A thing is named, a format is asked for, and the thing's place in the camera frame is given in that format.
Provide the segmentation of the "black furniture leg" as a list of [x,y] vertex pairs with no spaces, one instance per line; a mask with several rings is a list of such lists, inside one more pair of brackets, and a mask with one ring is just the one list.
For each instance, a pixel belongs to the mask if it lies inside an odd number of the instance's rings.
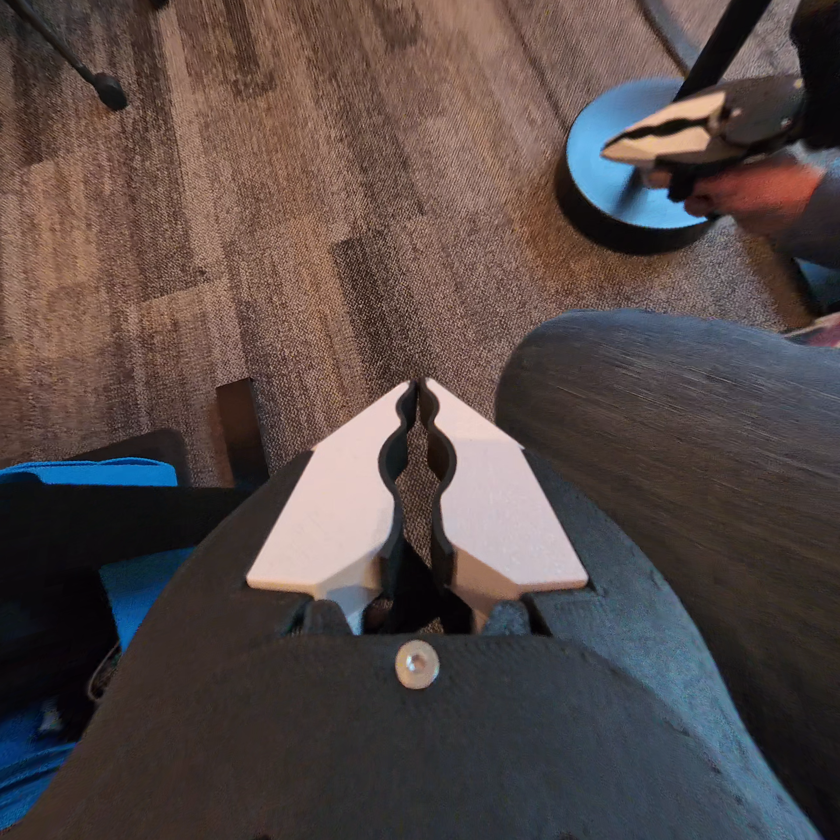
[[234,485],[253,492],[270,477],[253,380],[247,377],[220,385],[215,393]]

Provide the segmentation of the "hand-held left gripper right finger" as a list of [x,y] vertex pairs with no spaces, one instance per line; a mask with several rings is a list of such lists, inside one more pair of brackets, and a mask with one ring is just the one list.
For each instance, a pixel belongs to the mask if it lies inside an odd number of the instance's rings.
[[584,589],[590,577],[523,447],[436,381],[423,383],[433,573],[474,621],[524,595]]

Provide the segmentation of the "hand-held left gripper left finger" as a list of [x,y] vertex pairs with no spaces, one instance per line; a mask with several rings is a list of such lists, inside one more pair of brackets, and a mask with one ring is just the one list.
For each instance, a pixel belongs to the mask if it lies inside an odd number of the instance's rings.
[[312,448],[250,588],[335,602],[351,628],[378,597],[393,598],[404,548],[396,480],[416,409],[417,384],[405,381]]

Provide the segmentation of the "person's grey trouser leg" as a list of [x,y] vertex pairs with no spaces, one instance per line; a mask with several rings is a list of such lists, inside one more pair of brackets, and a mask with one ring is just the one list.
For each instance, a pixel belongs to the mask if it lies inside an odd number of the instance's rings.
[[838,838],[838,397],[838,349],[569,311],[513,351],[495,410],[666,578],[825,838]]

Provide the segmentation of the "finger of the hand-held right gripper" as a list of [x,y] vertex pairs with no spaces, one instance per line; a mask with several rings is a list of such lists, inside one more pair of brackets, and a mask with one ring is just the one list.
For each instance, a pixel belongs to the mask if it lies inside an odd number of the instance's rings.
[[[700,96],[675,101],[621,133],[647,126],[667,126],[677,129],[677,125],[706,125],[710,133],[718,134],[726,97],[724,90],[714,90]],[[602,152],[606,153],[606,143]]]
[[654,166],[681,155],[703,154],[720,136],[706,125],[647,126],[626,131],[606,143],[606,158],[615,163]]

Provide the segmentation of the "blue and black bag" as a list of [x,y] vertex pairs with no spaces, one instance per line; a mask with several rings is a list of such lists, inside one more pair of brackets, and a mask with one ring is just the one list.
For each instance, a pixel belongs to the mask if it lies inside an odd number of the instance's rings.
[[53,781],[198,543],[195,501],[142,458],[2,469],[2,832]]

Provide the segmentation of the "black tripod leg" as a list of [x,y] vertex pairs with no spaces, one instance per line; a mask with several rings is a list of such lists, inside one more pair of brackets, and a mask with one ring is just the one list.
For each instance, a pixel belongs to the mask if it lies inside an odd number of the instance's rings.
[[109,110],[119,112],[129,105],[128,97],[121,82],[105,72],[93,72],[73,51],[68,43],[57,34],[37,12],[29,1],[5,1],[5,4],[18,18],[23,20],[64,59],[64,61],[89,84],[97,93],[99,100]]

